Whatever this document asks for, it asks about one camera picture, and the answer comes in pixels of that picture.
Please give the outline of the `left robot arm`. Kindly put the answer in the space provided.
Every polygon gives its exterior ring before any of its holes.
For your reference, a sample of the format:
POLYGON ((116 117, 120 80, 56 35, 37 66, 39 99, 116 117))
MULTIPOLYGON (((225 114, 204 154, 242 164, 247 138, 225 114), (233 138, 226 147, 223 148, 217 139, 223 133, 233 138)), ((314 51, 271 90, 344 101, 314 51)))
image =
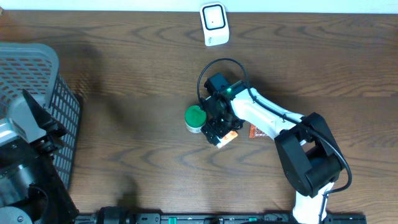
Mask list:
POLYGON ((14 120, 1 120, 1 223, 74 223, 79 211, 51 156, 67 130, 27 90, 22 94, 46 133, 29 142, 14 120))

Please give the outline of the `small orange snack box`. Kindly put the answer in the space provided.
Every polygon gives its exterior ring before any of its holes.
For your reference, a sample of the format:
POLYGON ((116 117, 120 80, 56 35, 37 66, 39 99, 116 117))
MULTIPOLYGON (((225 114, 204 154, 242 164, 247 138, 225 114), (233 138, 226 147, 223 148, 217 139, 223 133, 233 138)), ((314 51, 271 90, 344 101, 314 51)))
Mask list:
POLYGON ((238 133, 236 131, 230 131, 228 134, 226 134, 222 138, 218 138, 219 143, 216 145, 218 149, 221 149, 223 146, 227 145, 229 142, 231 142, 233 139, 235 139, 238 136, 238 133))

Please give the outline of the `red Top chocolate bar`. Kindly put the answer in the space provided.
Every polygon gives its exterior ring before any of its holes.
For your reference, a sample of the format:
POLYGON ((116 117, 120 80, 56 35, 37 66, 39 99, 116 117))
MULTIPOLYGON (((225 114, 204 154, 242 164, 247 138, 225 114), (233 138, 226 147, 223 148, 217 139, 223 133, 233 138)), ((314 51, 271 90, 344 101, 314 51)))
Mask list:
POLYGON ((251 124, 249 128, 249 138, 268 137, 266 133, 261 131, 258 127, 251 124))

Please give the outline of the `green lid jar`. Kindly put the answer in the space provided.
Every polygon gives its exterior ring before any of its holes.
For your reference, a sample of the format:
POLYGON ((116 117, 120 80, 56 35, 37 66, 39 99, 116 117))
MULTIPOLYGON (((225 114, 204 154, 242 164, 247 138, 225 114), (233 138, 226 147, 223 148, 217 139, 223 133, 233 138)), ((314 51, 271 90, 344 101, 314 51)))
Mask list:
POLYGON ((200 133, 206 123, 206 112, 200 106, 190 106, 185 112, 185 124, 191 133, 200 133))

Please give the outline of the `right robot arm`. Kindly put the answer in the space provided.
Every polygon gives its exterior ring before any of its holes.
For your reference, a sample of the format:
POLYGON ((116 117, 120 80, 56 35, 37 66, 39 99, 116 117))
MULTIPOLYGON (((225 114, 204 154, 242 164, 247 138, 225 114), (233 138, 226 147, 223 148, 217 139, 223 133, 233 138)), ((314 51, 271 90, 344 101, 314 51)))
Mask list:
POLYGON ((285 110, 242 81, 230 84, 220 73, 204 87, 210 95, 200 101, 211 118, 201 131, 208 142, 221 147, 245 121, 255 125, 274 140, 284 174, 296 191, 292 219, 326 221, 328 195, 347 163, 324 118, 285 110))

